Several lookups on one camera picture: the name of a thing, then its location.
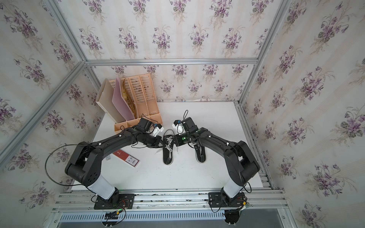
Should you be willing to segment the black canvas sneaker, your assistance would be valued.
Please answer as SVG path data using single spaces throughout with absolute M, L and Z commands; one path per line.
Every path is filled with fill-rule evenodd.
M 206 153 L 205 153 L 205 147 L 196 144 L 194 145 L 196 159 L 199 163 L 204 163 L 206 161 Z
M 156 135 L 157 143 L 155 148 L 162 149 L 163 163 L 170 165 L 173 162 L 173 148 L 175 144 L 175 133 L 172 129 L 165 131 L 162 137 Z

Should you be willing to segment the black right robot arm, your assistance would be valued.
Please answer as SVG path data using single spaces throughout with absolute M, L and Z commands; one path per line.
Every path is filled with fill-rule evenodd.
M 227 141 L 201 128 L 194 133 L 175 135 L 177 147 L 185 144 L 195 149 L 200 163 L 206 161 L 206 148 L 224 158 L 230 179 L 222 188 L 222 194 L 228 199 L 235 198 L 260 171 L 259 163 L 244 141 Z

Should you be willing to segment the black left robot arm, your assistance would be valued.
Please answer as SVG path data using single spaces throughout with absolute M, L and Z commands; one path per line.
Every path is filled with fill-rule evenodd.
M 65 174 L 103 200 L 115 204 L 119 190 L 101 175 L 102 161 L 117 150 L 136 143 L 142 143 L 151 148 L 161 148 L 165 145 L 161 136 L 152 136 L 129 127 L 101 141 L 77 144 L 65 167 Z

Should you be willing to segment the red card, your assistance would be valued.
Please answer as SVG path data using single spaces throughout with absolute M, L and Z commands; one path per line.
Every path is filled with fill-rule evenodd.
M 131 165 L 132 167 L 137 167 L 138 164 L 140 163 L 140 160 L 131 156 L 130 154 L 126 153 L 123 150 L 117 150 L 116 152 L 113 153 L 113 155 L 115 155 L 116 157 L 118 157 L 119 159 L 125 161 L 126 163 L 128 163 L 129 165 Z

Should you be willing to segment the pink folder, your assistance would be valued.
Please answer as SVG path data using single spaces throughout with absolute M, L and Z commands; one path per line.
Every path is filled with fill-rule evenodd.
M 126 95 L 126 98 L 124 98 L 123 91 L 124 89 L 121 79 L 116 78 L 114 92 L 112 96 L 112 103 L 115 106 L 116 110 L 121 114 L 121 116 L 126 121 L 130 121 L 135 118 L 135 115 L 131 109 L 131 105 L 133 103 L 128 99 L 128 95 Z

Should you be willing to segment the peach plastic file organizer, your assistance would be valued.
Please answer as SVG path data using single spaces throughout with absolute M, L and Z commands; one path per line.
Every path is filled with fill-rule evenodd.
M 132 127 L 139 123 L 141 118 L 150 118 L 163 125 L 162 117 L 157 105 L 157 97 L 150 73 L 126 77 L 129 83 L 137 117 L 130 121 L 116 123 L 115 133 L 120 133 L 124 128 Z M 115 79 L 109 81 L 115 87 Z

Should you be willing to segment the yellow wanted poster book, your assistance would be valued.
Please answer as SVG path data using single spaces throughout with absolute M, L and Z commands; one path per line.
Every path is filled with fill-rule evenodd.
M 126 78 L 122 80 L 121 92 L 122 92 L 122 97 L 123 97 L 124 101 L 126 102 L 129 110 L 131 111 L 133 117 L 136 118 L 137 117 L 136 106 L 134 104 L 133 96 L 131 94 L 129 83 Z

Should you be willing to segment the beige folder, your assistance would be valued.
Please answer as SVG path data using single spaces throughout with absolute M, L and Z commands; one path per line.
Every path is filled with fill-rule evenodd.
M 109 80 L 105 79 L 98 91 L 96 103 L 114 121 L 114 123 L 121 123 L 124 122 L 125 119 L 117 111 L 112 102 L 113 94 L 114 88 L 112 87 Z

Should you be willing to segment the small circuit board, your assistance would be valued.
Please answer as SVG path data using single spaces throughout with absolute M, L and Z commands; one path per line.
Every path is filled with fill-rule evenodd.
M 104 216 L 105 220 L 118 220 L 119 219 L 119 212 L 107 212 Z

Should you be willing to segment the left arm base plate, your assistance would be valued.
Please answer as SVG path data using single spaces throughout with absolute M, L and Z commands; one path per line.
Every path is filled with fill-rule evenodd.
M 110 199 L 97 196 L 94 210 L 132 209 L 135 196 L 135 194 L 113 194 Z

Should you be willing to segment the aluminium rail frame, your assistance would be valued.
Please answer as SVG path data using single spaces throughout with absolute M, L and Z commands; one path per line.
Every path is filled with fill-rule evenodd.
M 258 145 L 253 138 L 253 133 L 248 127 L 247 116 L 243 111 L 243 101 L 247 97 L 249 88 L 253 83 L 253 77 L 258 72 L 260 65 L 263 63 L 264 56 L 269 51 L 275 33 L 277 32 L 283 15 L 289 7 L 289 1 L 281 1 L 275 14 L 273 22 L 269 28 L 269 33 L 263 43 L 259 55 L 254 58 L 198 58 L 198 59 L 117 59 L 117 60 L 89 60 L 81 46 L 77 44 L 76 36 L 71 30 L 64 13 L 57 1 L 45 1 L 45 5 L 54 17 L 57 25 L 65 35 L 67 41 L 71 43 L 71 48 L 76 52 L 77 57 L 81 60 L 81 66 L 72 70 L 76 74 L 83 70 L 89 76 L 92 85 L 99 89 L 100 80 L 97 78 L 94 66 L 144 66 L 144 65 L 204 65 L 204 64 L 249 64 L 253 69 L 249 75 L 242 94 L 234 102 L 235 109 L 239 118 L 240 125 L 248 139 L 248 145 L 259 162 L 261 170 L 259 177 L 263 187 L 255 188 L 253 193 L 248 194 L 250 209 L 270 210 L 275 209 L 280 217 L 280 222 L 284 228 L 296 227 L 296 222 L 289 208 L 288 201 L 284 198 L 283 191 L 276 190 L 268 168 L 264 163 L 263 156 L 259 153 Z M 165 189 L 165 190 L 135 190 L 136 196 L 132 212 L 137 216 L 157 221 L 168 219 L 193 219 L 192 214 L 203 212 L 201 219 L 207 218 L 210 213 L 208 202 L 208 189 Z M 61 193 L 52 209 L 52 215 L 48 218 L 46 227 L 56 228 L 60 223 L 66 222 L 66 214 L 70 214 L 70 222 L 87 222 L 88 218 L 82 218 L 81 215 L 95 214 L 91 204 L 91 193 L 86 190 Z

